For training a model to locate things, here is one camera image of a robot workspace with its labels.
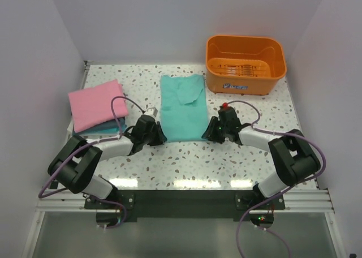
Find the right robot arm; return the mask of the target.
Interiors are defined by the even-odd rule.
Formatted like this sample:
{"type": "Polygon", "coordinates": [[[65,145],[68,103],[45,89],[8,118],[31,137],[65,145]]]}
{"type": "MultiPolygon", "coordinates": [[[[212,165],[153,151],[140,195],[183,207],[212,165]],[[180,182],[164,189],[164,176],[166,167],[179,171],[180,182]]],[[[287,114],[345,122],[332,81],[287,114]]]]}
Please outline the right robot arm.
{"type": "Polygon", "coordinates": [[[242,124],[233,107],[222,107],[213,116],[203,139],[224,143],[226,139],[270,153],[275,172],[253,186],[252,202],[264,209],[272,197],[317,173],[321,164],[309,142],[299,130],[281,134],[258,130],[250,123],[242,124]]]}

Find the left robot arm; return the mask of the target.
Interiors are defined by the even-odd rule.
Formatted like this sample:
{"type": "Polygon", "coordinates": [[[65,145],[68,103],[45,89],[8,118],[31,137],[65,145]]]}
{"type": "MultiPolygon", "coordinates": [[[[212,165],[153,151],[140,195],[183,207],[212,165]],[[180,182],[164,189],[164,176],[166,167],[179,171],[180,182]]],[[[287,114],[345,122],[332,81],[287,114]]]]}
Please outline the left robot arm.
{"type": "Polygon", "coordinates": [[[104,208],[112,208],[120,202],[120,194],[115,185],[94,174],[98,163],[132,156],[146,145],[155,147],[166,141],[160,122],[143,114],[120,136],[94,140],[73,136],[49,165],[48,174],[73,194],[93,196],[104,208]]]}

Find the mint green t-shirt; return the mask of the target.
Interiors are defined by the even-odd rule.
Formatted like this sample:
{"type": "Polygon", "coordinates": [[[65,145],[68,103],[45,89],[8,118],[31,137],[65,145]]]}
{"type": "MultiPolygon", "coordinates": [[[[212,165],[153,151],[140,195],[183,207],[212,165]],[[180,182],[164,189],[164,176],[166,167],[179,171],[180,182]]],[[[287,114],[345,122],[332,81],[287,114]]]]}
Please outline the mint green t-shirt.
{"type": "Polygon", "coordinates": [[[203,76],[162,76],[160,118],[167,141],[201,141],[209,123],[203,76]]]}

